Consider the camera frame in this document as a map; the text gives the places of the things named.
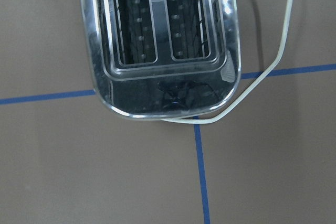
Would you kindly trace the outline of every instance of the cord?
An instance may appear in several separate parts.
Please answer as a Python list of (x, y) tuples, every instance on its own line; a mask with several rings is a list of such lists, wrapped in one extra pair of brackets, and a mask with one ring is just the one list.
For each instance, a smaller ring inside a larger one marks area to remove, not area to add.
[(282, 59), (286, 47), (286, 41), (288, 36), (288, 29), (290, 23), (290, 16), (293, 6), (293, 0), (287, 0), (285, 19), (283, 21), (283, 29), (282, 29), (282, 37), (280, 41), (278, 54), (273, 61), (273, 63), (223, 112), (219, 115), (210, 118), (210, 119), (184, 119), (184, 118), (175, 118), (175, 119), (162, 119), (162, 121), (172, 122), (172, 123), (183, 123), (183, 124), (210, 124), (215, 123), (225, 117), (231, 110), (233, 110), (240, 102), (251, 93), (251, 91), (258, 86), (261, 81), (263, 81), (267, 75), (278, 65), (280, 60)]

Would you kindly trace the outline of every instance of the chrome surface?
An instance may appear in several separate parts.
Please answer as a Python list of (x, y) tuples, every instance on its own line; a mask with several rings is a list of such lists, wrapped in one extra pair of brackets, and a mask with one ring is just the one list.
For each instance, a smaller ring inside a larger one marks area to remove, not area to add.
[(81, 0), (94, 87), (135, 119), (222, 107), (240, 80), (236, 0)]

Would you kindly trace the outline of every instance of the blue painter's tape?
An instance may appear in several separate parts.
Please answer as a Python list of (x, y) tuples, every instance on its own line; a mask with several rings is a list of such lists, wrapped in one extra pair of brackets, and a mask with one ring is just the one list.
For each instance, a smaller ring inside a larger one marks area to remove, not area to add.
[(87, 97), (90, 95), (95, 95), (95, 91), (94, 90), (82, 90), (82, 91), (54, 93), (54, 94), (41, 94), (41, 95), (32, 95), (29, 97), (15, 97), (15, 98), (0, 99), (0, 105), (13, 104), (13, 103), (24, 103), (24, 102), (37, 102), (37, 101), (46, 101), (46, 100), (55, 100), (55, 99), (65, 99), (65, 98), (74, 98), (74, 97)]
[[(269, 73), (268, 77), (287, 76), (289, 74), (323, 72), (323, 71), (331, 71), (331, 70), (336, 70), (336, 64), (273, 70), (271, 73)], [(242, 79), (243, 80), (255, 79), (255, 78), (258, 78), (261, 74), (262, 72), (243, 73)]]
[(209, 202), (208, 202), (208, 192), (207, 192), (207, 188), (206, 188), (206, 177), (205, 177), (204, 157), (203, 157), (203, 148), (202, 148), (202, 137), (201, 137), (201, 129), (200, 129), (199, 126), (200, 126), (199, 124), (194, 124), (197, 162), (198, 162), (198, 173), (200, 174), (199, 183), (201, 185), (204, 224), (210, 224), (210, 211), (209, 211)]

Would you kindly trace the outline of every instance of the blue tape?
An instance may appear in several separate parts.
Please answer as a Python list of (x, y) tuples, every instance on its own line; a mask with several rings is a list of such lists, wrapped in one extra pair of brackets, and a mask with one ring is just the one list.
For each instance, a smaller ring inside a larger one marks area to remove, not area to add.
[(82, 90), (82, 91), (54, 93), (54, 94), (41, 94), (41, 95), (32, 95), (29, 97), (15, 97), (15, 98), (0, 99), (0, 105), (13, 104), (13, 103), (24, 103), (24, 102), (37, 102), (37, 101), (46, 101), (46, 100), (55, 100), (55, 99), (65, 99), (65, 98), (74, 98), (74, 97), (87, 97), (90, 95), (95, 95), (95, 91)]
[[(336, 70), (336, 64), (273, 70), (268, 75), (268, 77), (286, 76), (289, 74), (299, 74), (299, 73), (322, 72), (330, 70)], [(243, 80), (255, 79), (258, 78), (261, 74), (262, 72), (243, 73), (242, 79)], [(0, 99), (0, 105), (23, 103), (23, 102), (37, 102), (37, 101), (54, 100), (54, 99), (65, 99), (74, 97), (86, 97), (90, 95), (95, 95), (95, 92), (93, 90), (82, 90), (82, 91), (54, 93), (54, 94), (41, 94), (41, 95), (32, 95), (29, 97), (14, 97), (14, 98)]]
[(200, 175), (199, 183), (201, 185), (204, 224), (210, 224), (210, 211), (209, 211), (209, 202), (208, 202), (208, 192), (206, 188), (202, 137), (201, 137), (201, 129), (200, 129), (199, 124), (194, 124), (194, 131), (195, 131), (195, 140), (196, 140), (198, 173)]
[[(269, 73), (267, 77), (287, 76), (289, 74), (312, 73), (312, 72), (322, 72), (322, 71), (331, 71), (331, 70), (336, 70), (336, 64), (273, 70), (271, 73)], [(243, 73), (242, 79), (243, 80), (255, 79), (255, 78), (258, 78), (262, 73), (263, 72)]]

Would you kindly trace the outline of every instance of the gray floor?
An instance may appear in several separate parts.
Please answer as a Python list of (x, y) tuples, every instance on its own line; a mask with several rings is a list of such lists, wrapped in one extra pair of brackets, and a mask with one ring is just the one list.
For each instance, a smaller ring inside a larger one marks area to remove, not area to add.
[[(238, 0), (243, 72), (272, 61), (285, 2)], [(79, 0), (0, 5), (0, 99), (92, 89)], [(295, 0), (278, 69), (335, 64), (335, 13)], [(269, 77), (201, 126), (211, 223), (336, 222), (335, 87), (336, 71)], [(95, 96), (0, 114), (1, 224), (204, 223), (192, 126), (125, 121)]]

